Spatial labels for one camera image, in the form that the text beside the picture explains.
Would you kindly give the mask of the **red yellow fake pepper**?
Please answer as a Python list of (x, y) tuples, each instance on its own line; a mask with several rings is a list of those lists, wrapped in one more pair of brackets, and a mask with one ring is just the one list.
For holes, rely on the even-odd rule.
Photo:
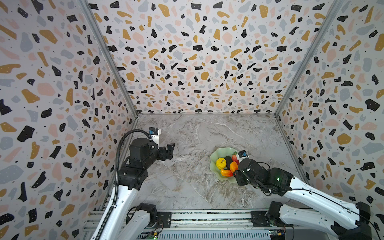
[(237, 162), (232, 162), (230, 164), (230, 170), (232, 173), (236, 172), (238, 169), (239, 169), (239, 166)]

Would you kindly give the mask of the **yellow fake apple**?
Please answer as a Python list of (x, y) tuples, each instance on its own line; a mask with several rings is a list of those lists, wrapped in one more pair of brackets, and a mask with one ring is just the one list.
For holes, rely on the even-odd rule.
[(226, 168), (226, 160), (225, 158), (219, 158), (216, 160), (216, 167), (221, 170)]

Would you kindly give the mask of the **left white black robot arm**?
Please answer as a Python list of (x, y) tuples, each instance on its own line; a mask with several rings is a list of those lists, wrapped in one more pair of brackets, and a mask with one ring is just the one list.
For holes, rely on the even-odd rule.
[(157, 160), (171, 160), (176, 144), (159, 147), (159, 139), (138, 138), (129, 146), (130, 155), (118, 170), (117, 183), (113, 195), (100, 220), (92, 240), (117, 240), (144, 180), (149, 176), (148, 169)]

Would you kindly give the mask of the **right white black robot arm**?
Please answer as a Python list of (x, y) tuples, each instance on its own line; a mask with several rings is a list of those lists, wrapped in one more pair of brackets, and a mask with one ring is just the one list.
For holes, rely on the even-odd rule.
[(299, 209), (272, 201), (266, 219), (273, 226), (299, 225), (339, 240), (372, 239), (371, 208), (363, 202), (354, 204), (339, 200), (283, 169), (265, 169), (249, 158), (232, 163), (230, 171), (239, 186), (251, 185), (265, 195), (278, 195), (307, 206), (307, 209)]

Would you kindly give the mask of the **orange red fake mango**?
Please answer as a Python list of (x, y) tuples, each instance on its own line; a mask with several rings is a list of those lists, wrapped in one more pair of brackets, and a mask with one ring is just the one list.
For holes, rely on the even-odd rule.
[(225, 178), (229, 178), (233, 176), (233, 172), (231, 170), (226, 170), (226, 169), (221, 169), (220, 174)]

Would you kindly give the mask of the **dark avocado fake fruit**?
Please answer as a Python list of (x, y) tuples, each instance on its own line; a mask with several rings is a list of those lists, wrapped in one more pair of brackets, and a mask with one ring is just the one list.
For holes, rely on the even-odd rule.
[(231, 156), (226, 156), (225, 160), (226, 160), (226, 168), (229, 170), (230, 169), (230, 165), (233, 162), (232, 157)]

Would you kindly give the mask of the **red fake strawberry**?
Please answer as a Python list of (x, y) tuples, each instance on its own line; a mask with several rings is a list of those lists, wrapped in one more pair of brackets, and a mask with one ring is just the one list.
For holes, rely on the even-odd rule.
[(232, 161), (233, 161), (233, 162), (236, 162), (237, 165), (240, 163), (240, 161), (239, 161), (239, 159), (238, 159), (238, 153), (237, 153), (237, 152), (234, 152), (234, 153), (232, 154)]

